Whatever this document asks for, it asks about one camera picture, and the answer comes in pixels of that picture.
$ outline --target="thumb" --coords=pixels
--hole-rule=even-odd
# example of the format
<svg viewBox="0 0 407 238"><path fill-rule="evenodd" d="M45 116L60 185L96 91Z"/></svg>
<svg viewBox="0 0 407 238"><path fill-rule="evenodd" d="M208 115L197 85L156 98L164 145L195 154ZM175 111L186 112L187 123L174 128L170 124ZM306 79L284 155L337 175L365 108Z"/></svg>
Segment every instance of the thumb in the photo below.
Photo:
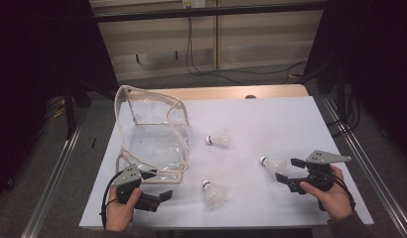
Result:
<svg viewBox="0 0 407 238"><path fill-rule="evenodd" d="M302 181L300 182L300 187L306 191L307 193L311 194L312 196L314 196L315 198L317 198L318 200L322 201L323 197L324 197L324 192L319 190L318 188L312 186L311 184L309 184L306 181Z"/></svg>
<svg viewBox="0 0 407 238"><path fill-rule="evenodd" d="M141 189L135 188L133 190L132 194L130 194L130 197L126 203L126 206L133 210L133 208L135 207L136 202L138 202L140 196L141 196Z"/></svg>
<svg viewBox="0 0 407 238"><path fill-rule="evenodd" d="M110 188L110 193L108 194L108 201L111 201L116 198L117 198L117 189L116 187L112 186Z"/></svg>

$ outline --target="sleeve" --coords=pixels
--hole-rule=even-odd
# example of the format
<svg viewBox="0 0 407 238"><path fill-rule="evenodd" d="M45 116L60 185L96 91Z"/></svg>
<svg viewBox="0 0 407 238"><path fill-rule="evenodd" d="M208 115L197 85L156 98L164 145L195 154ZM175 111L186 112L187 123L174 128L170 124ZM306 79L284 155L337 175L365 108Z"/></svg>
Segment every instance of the sleeve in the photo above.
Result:
<svg viewBox="0 0 407 238"><path fill-rule="evenodd" d="M115 231L107 231L103 230L101 232L102 238L133 238L132 235L125 233L125 232L115 232Z"/></svg>
<svg viewBox="0 0 407 238"><path fill-rule="evenodd" d="M357 238L374 238L376 237L367 226L361 221L357 212L353 212L352 215L341 219L328 221L328 226L330 227L334 237L336 238L347 238L347 237L357 237Z"/></svg>

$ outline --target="wall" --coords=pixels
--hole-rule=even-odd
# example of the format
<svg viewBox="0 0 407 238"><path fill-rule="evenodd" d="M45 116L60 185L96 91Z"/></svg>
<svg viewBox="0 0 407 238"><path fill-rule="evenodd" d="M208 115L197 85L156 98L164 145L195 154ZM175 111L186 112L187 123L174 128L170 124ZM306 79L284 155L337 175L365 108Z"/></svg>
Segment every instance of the wall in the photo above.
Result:
<svg viewBox="0 0 407 238"><path fill-rule="evenodd" d="M207 0L206 6L249 6L242 0ZM252 5L281 4L296 1L252 1ZM147 12L181 9L182 1L131 4L94 8L94 13ZM201 62L205 69L267 65L306 60L309 56L323 11L267 13L192 18L194 57L210 54ZM163 55L179 52L186 55L189 36L188 19L159 19L131 22L100 23L99 28L108 53L115 63L118 79L156 76L155 73L129 73L143 65L135 63L136 55ZM186 72L184 63L168 63L178 70L158 70L160 74Z"/></svg>

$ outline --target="human hand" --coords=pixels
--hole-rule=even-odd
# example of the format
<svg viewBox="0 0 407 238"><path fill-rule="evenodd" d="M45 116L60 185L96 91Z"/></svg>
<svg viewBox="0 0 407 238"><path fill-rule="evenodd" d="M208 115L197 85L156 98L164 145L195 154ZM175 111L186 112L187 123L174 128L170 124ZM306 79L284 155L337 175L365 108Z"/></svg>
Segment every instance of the human hand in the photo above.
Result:
<svg viewBox="0 0 407 238"><path fill-rule="evenodd" d="M331 166L331 169L343 181L342 170L335 166ZM322 191L305 181L300 182L300 187L322 203L331 220L344 219L352 214L348 195L335 182L334 186L328 191Z"/></svg>
<svg viewBox="0 0 407 238"><path fill-rule="evenodd" d="M116 187L112 187L108 196L110 203L107 205L107 223L105 229L117 232L126 231L133 219L133 209L140 195L141 190L135 188L126 204L122 204L117 201Z"/></svg>

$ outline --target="gray floor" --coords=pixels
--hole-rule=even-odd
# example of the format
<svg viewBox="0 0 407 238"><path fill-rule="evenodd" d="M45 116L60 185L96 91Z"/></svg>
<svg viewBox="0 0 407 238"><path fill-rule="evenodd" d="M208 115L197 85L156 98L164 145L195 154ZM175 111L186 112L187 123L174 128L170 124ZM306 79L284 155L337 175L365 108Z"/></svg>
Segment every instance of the gray floor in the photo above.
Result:
<svg viewBox="0 0 407 238"><path fill-rule="evenodd" d="M273 71L283 68L283 65L270 65L245 68L245 70ZM300 65L290 70L290 73L302 72L304 66ZM228 86L238 85L226 79L233 79L241 84L278 84L284 82L288 72L278 74L249 74L243 72L223 72L221 76L177 74L166 77L136 79L123 81L121 84L130 84L141 88L169 88L169 87L195 87L195 86ZM331 95L318 95L316 82L307 84L308 91L315 96L321 113L326 121L333 121L327 110L324 97ZM65 173L57 187L56 194L47 215L41 223L38 237L97 237L97 232L81 229L77 226L88 195L92 189L100 162L105 153L106 146L114 125L114 114L111 102L93 96L94 100L88 109L76 109L76 114L86 113L85 121L80 129L76 145L65 167ZM331 127L332 133L337 127ZM367 109L361 107L361 121L354 130L354 134L365 152L372 160L374 166L383 178L383 181L395 195L405 214L407 214L407 160L397 145L385 138L381 127ZM66 118L49 119L43 127L30 157L25 161L20 171L14 177L15 188L3 191L0 195L0 237L21 237L32 212L35 210L55 164L66 142ZM350 155L351 150L342 136L335 141L342 154ZM370 228L375 230L379 237L401 237L383 207L382 201L377 198L376 192L370 185L368 178L357 163L347 165L356 183L359 185L361 195L366 202L375 224ZM176 231L174 237L274 237L276 231L243 231L238 233L213 233ZM157 233L150 230L135 229L136 237L157 237ZM332 237L325 227L313 229L315 238ZM167 232L160 237L168 236ZM280 237L293 237L282 234Z"/></svg>

